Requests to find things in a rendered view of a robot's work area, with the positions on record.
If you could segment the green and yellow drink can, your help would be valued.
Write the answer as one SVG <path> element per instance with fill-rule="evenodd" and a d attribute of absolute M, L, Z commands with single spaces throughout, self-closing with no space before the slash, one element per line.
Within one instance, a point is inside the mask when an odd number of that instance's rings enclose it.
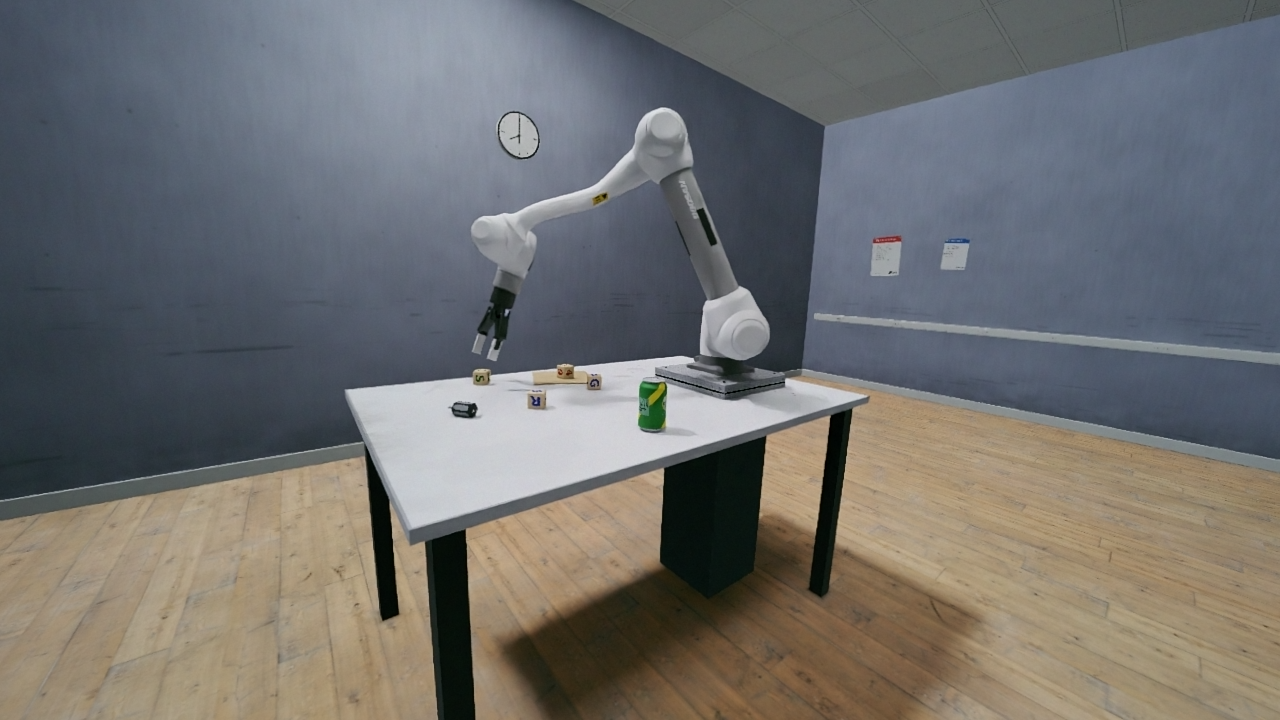
<path fill-rule="evenodd" d="M 667 388 L 664 378 L 643 378 L 637 411 L 637 427 L 643 430 L 660 432 L 666 428 Z"/>

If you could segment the tan flat mat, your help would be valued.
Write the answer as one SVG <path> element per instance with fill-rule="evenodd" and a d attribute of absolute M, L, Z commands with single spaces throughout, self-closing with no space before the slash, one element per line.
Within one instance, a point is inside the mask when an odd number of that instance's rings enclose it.
<path fill-rule="evenodd" d="M 534 386 L 588 384 L 588 372 L 573 372 L 573 378 L 561 379 L 557 372 L 532 372 Z"/>

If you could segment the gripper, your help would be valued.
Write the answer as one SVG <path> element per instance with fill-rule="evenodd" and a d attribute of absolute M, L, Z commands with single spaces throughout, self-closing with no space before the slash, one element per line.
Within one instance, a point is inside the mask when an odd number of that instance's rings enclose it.
<path fill-rule="evenodd" d="M 493 336 L 492 348 L 486 359 L 497 361 L 498 354 L 500 351 L 500 345 L 503 340 L 507 338 L 509 310 L 515 304 L 516 293 L 494 287 L 492 291 L 490 304 L 493 307 L 486 309 L 483 322 L 477 327 L 477 338 L 474 345 L 474 354 L 481 354 L 484 341 L 490 331 L 492 325 L 495 323 L 495 334 Z M 504 307 L 504 309 L 503 309 Z M 493 309 L 493 310 L 492 310 Z M 498 319 L 497 319 L 498 318 Z"/>

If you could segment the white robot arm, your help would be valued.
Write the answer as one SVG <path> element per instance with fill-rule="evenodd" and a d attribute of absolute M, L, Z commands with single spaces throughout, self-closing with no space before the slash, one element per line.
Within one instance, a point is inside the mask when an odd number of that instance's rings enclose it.
<path fill-rule="evenodd" d="M 753 295 L 735 281 L 692 174 L 686 133 L 676 111 L 668 108 L 650 111 L 637 126 L 634 149 L 599 183 L 535 202 L 515 214 L 480 217 L 474 222 L 471 237 L 483 255 L 499 263 L 493 286 L 518 295 L 536 251 L 536 237 L 529 232 L 534 225 L 600 206 L 652 179 L 660 184 L 707 295 L 701 310 L 700 356 L 687 368 L 714 375 L 751 373 L 755 368 L 744 365 L 742 360 L 762 354 L 769 341 L 769 325 Z"/>

